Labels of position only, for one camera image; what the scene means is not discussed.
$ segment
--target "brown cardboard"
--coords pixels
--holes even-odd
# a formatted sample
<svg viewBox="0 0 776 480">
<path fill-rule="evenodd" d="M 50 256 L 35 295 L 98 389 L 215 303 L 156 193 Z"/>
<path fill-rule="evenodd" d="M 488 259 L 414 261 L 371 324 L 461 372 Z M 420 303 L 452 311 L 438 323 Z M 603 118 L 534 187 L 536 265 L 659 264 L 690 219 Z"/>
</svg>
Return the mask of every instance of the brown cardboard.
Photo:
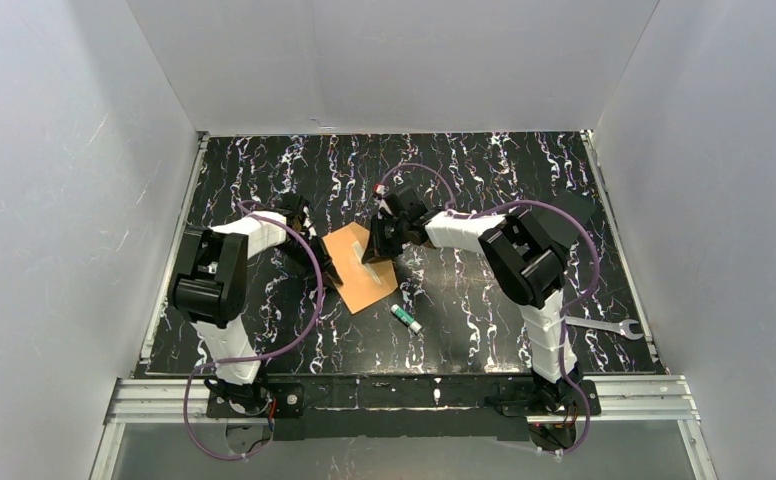
<svg viewBox="0 0 776 480">
<path fill-rule="evenodd" d="M 367 246 L 369 234 L 366 228 L 351 223 L 323 237 L 326 250 L 344 282 L 344 285 L 338 287 L 338 293 L 350 313 L 357 313 L 373 305 L 397 288 L 397 275 L 391 260 L 362 265 L 354 244 L 358 242 L 358 250 L 361 252 Z"/>
</svg>

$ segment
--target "wrench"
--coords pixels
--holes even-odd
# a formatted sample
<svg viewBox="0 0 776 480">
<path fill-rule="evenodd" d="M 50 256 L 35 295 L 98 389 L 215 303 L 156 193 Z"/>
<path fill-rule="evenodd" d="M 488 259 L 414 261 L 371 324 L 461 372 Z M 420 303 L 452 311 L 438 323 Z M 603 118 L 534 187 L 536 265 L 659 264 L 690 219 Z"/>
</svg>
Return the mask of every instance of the wrench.
<svg viewBox="0 0 776 480">
<path fill-rule="evenodd" d="M 573 325 L 575 327 L 587 327 L 597 330 L 605 330 L 607 332 L 617 333 L 618 335 L 621 335 L 624 338 L 628 338 L 630 340 L 639 340 L 644 337 L 643 333 L 634 333 L 632 331 L 632 326 L 638 323 L 638 321 L 629 318 L 622 320 L 619 323 L 601 322 L 599 320 L 569 316 L 565 316 L 564 318 L 568 325 Z"/>
</svg>

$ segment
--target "white enclosure wall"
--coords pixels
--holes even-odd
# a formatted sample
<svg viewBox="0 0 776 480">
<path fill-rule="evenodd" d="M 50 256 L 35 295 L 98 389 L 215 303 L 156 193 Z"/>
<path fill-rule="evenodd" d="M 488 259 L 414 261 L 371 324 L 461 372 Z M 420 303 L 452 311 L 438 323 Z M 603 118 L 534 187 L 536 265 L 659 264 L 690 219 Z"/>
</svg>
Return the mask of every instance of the white enclosure wall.
<svg viewBox="0 0 776 480">
<path fill-rule="evenodd" d="M 195 151 L 125 2 L 0 0 L 0 479 L 89 475 Z"/>
<path fill-rule="evenodd" d="M 129 0 L 213 134 L 594 128 L 656 0 Z"/>
<path fill-rule="evenodd" d="M 776 1 L 662 1 L 597 149 L 721 478 L 776 478 Z"/>
</svg>

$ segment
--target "green battery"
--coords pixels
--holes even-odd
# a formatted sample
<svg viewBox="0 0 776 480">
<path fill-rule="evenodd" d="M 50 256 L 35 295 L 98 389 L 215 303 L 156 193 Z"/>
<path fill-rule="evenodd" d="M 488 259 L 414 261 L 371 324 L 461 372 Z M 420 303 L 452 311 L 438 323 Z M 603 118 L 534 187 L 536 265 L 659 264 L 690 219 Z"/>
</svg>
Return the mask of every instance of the green battery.
<svg viewBox="0 0 776 480">
<path fill-rule="evenodd" d="M 393 313 L 395 317 L 399 318 L 401 322 L 405 323 L 406 326 L 409 327 L 415 335 L 417 335 L 418 332 L 420 332 L 420 329 L 423 328 L 415 321 L 414 317 L 400 308 L 399 305 L 391 305 L 391 313 Z"/>
</svg>

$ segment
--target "cable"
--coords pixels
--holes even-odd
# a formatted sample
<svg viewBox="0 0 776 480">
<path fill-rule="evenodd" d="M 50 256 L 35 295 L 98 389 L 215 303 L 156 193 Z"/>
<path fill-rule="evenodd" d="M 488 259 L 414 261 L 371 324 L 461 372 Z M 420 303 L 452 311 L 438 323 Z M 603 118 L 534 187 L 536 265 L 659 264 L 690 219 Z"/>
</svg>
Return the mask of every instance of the cable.
<svg viewBox="0 0 776 480">
<path fill-rule="evenodd" d="M 283 230 L 285 230 L 289 235 L 291 235 L 294 240 L 296 240 L 300 245 L 303 246 L 303 248 L 306 249 L 306 254 L 309 257 L 309 260 L 311 260 L 311 264 L 314 267 L 315 276 L 317 277 L 317 302 L 315 304 L 314 313 L 311 316 L 311 320 L 309 321 L 308 325 L 306 325 L 306 328 L 303 329 L 302 333 L 295 338 L 291 343 L 288 345 L 285 345 L 284 347 L 274 350 L 270 353 L 264 353 L 261 355 L 256 355 L 254 357 L 235 357 L 235 358 L 224 358 L 222 360 L 217 360 L 215 362 L 208 362 L 203 363 L 202 365 L 197 365 L 194 367 L 193 370 L 191 370 L 191 374 L 188 375 L 188 381 L 185 385 L 185 397 L 182 399 L 182 421 L 185 424 L 185 429 L 188 431 L 188 436 L 191 437 L 191 441 L 194 442 L 194 445 L 200 451 L 208 455 L 209 457 L 216 458 L 218 460 L 226 460 L 226 461 L 239 461 L 247 459 L 258 452 L 264 450 L 264 447 L 267 445 L 266 443 L 262 446 L 260 446 L 257 450 L 252 452 L 243 453 L 240 455 L 221 455 L 219 453 L 216 453 L 203 445 L 199 438 L 197 438 L 197 434 L 194 432 L 193 428 L 191 428 L 191 424 L 188 421 L 188 395 L 191 392 L 191 382 L 193 382 L 194 377 L 202 373 L 203 370 L 206 368 L 211 368 L 217 365 L 227 365 L 230 363 L 242 363 L 242 362 L 255 362 L 255 361 L 263 361 L 267 360 L 273 357 L 278 357 L 279 355 L 282 355 L 284 353 L 287 353 L 291 350 L 293 350 L 294 347 L 302 343 L 303 340 L 308 336 L 308 334 L 311 332 L 312 328 L 314 328 L 315 324 L 317 323 L 317 319 L 320 318 L 320 312 L 323 310 L 323 299 L 326 296 L 326 292 L 323 290 L 323 273 L 320 271 L 320 264 L 317 261 L 317 257 L 314 255 L 314 251 L 308 246 L 308 243 L 303 239 L 303 237 L 300 236 L 293 228 L 289 227 L 288 225 L 285 225 L 282 222 L 277 222 L 276 220 L 265 218 L 260 215 L 256 215 L 254 213 L 248 214 L 248 216 L 261 221 L 261 222 L 267 222 L 271 225 L 275 225 Z"/>
<path fill-rule="evenodd" d="M 265 204 L 263 204 L 263 203 L 261 203 L 261 202 L 259 202 L 257 200 L 251 200 L 249 198 L 246 199 L 246 200 L 241 200 L 240 202 L 238 202 L 237 205 L 238 205 L 238 208 L 241 209 L 241 213 L 243 213 L 244 215 L 249 214 L 249 210 L 247 210 L 247 205 L 255 205 L 256 207 L 258 207 L 258 208 L 260 208 L 262 210 L 267 210 L 268 208 L 270 208 L 267 205 L 265 205 Z"/>
<path fill-rule="evenodd" d="M 550 205 L 544 202 L 539 202 L 536 200 L 514 200 L 512 202 L 504 203 L 503 205 L 500 205 L 494 208 L 489 208 L 488 210 L 484 210 L 480 213 L 476 213 L 472 215 L 456 214 L 455 212 L 450 212 L 450 213 L 456 218 L 470 219 L 470 218 L 484 217 L 486 215 L 493 215 L 503 210 L 509 210 L 514 207 L 527 206 L 527 205 L 549 210 L 559 215 L 560 217 L 564 218 L 565 220 L 567 220 L 571 225 L 574 226 L 574 228 L 577 229 L 580 236 L 582 236 L 583 240 L 585 240 L 585 244 L 588 246 L 588 249 L 591 253 L 591 261 L 594 263 L 594 268 L 591 274 L 591 281 L 588 283 L 588 288 L 586 288 L 575 299 L 566 303 L 562 307 L 561 312 L 564 314 L 572 306 L 581 303 L 582 301 L 584 301 L 585 299 L 593 295 L 594 292 L 597 291 L 597 286 L 600 283 L 600 255 L 597 253 L 597 245 L 594 244 L 594 241 L 591 240 L 591 236 L 585 230 L 585 227 L 583 227 L 582 224 L 580 224 L 577 219 L 573 218 L 568 212 L 558 207 L 554 207 L 553 205 Z M 562 333 L 560 335 L 560 338 L 567 339 L 567 335 L 568 335 L 567 322 L 562 320 Z M 561 373 L 562 378 L 565 380 L 565 383 L 567 383 L 571 388 L 576 390 L 576 392 L 579 394 L 580 400 L 582 400 L 582 404 L 585 405 L 585 428 L 582 430 L 582 434 L 579 436 L 579 438 L 576 439 L 574 444 L 571 447 L 563 450 L 563 453 L 571 453 L 577 448 L 579 448 L 579 446 L 582 445 L 582 442 L 585 441 L 585 437 L 588 436 L 588 429 L 591 426 L 591 405 L 588 402 L 588 397 L 585 395 L 585 392 L 582 391 L 582 389 L 579 387 L 579 385 L 576 382 L 571 380 L 571 378 L 568 376 L 567 370 L 565 370 L 565 343 L 564 342 L 562 342 L 562 346 L 559 347 L 559 372 Z"/>
<path fill-rule="evenodd" d="M 271 438 L 273 438 L 273 435 L 271 435 L 271 436 L 269 436 L 269 437 L 267 437 L 267 438 L 259 438 L 258 440 L 256 440 L 255 442 L 253 442 L 253 444 L 252 444 L 252 445 L 250 445 L 250 449 L 249 449 L 249 450 L 247 450 L 247 453 L 250 453 L 250 452 L 252 452 L 252 451 L 253 451 L 253 449 L 255 448 L 255 446 L 259 444 L 259 442 L 264 442 L 264 443 L 261 445 L 261 446 L 262 446 L 262 448 L 264 448 L 264 446 L 265 446 L 265 445 L 267 445 L 267 442 L 269 442 Z"/>
<path fill-rule="evenodd" d="M 447 202 L 446 204 L 444 204 L 444 207 L 446 207 L 448 209 L 449 208 L 456 208 L 456 196 L 453 195 L 453 189 L 450 188 L 450 184 L 447 183 L 447 180 L 444 180 L 444 177 L 442 177 L 440 173 L 435 171 L 435 169 L 432 169 L 432 168 L 427 167 L 426 165 L 423 165 L 423 164 L 420 164 L 420 163 L 401 163 L 401 164 L 395 166 L 391 170 L 388 170 L 388 172 L 385 175 L 382 176 L 382 180 L 379 181 L 379 184 L 387 186 L 388 177 L 390 177 L 391 174 L 396 172 L 397 170 L 402 170 L 402 169 L 404 169 L 406 167 L 420 168 L 420 169 L 426 170 L 427 172 L 430 172 L 433 175 L 435 175 L 435 178 L 440 180 L 441 183 L 443 183 L 444 186 L 447 187 L 447 193 L 450 194 L 450 201 Z"/>
<path fill-rule="evenodd" d="M 276 413 L 276 399 L 273 399 L 273 405 L 270 407 L 270 413 L 267 414 L 267 428 L 273 433 L 273 414 Z"/>
</svg>

